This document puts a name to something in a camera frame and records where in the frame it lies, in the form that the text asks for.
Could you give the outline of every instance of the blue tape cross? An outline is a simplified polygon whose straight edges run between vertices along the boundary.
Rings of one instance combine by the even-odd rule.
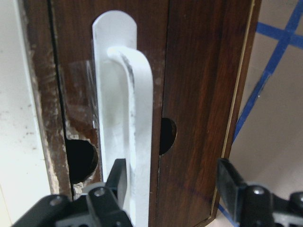
[[[260,92],[262,91],[264,85],[266,84],[268,78],[276,70],[278,63],[282,59],[282,56],[288,45],[294,45],[303,49],[303,36],[296,35],[295,31],[299,25],[300,18],[303,13],[303,0],[299,0],[294,11],[286,25],[285,30],[281,30],[269,25],[258,23],[257,32],[261,34],[268,35],[274,39],[279,40],[273,54],[271,55],[267,66],[265,67],[260,80],[252,91],[250,98],[248,99],[240,118],[236,124],[235,134],[233,136],[233,141],[237,138],[239,131],[241,130],[244,122],[246,121],[248,115],[250,114]]]

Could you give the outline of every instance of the beige floor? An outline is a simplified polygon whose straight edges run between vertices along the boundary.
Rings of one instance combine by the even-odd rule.
[[[284,29],[298,0],[263,0],[259,22]],[[303,17],[295,32],[303,35]],[[241,110],[278,41],[256,33]],[[303,191],[303,49],[289,45],[232,146],[230,156],[245,180],[285,199]],[[208,227],[229,227],[223,214]]]

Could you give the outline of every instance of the door handle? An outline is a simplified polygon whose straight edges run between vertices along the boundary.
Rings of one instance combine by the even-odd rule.
[[[124,209],[134,226],[148,226],[153,81],[137,50],[135,21],[109,11],[93,23],[103,180],[117,158],[126,158]]]

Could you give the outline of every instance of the cabinet door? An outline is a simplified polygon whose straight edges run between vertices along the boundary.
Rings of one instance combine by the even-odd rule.
[[[218,203],[216,160],[230,152],[259,5],[20,0],[52,192],[77,196],[102,180],[91,26],[122,10],[138,25],[138,50],[153,73],[149,226],[208,224]]]

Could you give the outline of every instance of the blue tape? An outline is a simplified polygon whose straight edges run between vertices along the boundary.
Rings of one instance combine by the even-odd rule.
[[[229,215],[229,213],[224,209],[224,207],[219,204],[219,210],[221,211],[221,213],[229,220],[229,222],[234,226],[234,227],[239,227],[239,225],[237,223],[235,223],[233,221],[233,219],[231,218],[231,216]]]
[[[236,130],[235,134],[233,136],[233,141],[237,138],[243,124],[245,123],[248,115],[250,114],[260,92],[262,91],[264,85],[266,84],[269,77],[274,73],[275,69],[277,68],[280,60],[282,59],[282,56],[289,44],[296,44],[297,46],[303,45],[302,36],[295,35],[295,31],[299,25],[300,18],[303,14],[303,0],[299,0],[296,7],[294,8],[294,11],[292,15],[290,16],[290,19],[285,27],[285,30],[282,31],[277,28],[273,28],[270,26],[267,26],[265,24],[259,23],[257,31],[259,30],[260,33],[266,35],[272,35],[273,37],[279,38],[279,42],[271,55],[269,62],[267,66],[265,67],[262,76],[255,86],[253,92],[250,95],[250,98],[248,99],[246,105],[244,106],[244,109],[242,111],[242,114],[240,118],[238,119],[238,122],[236,124]]]

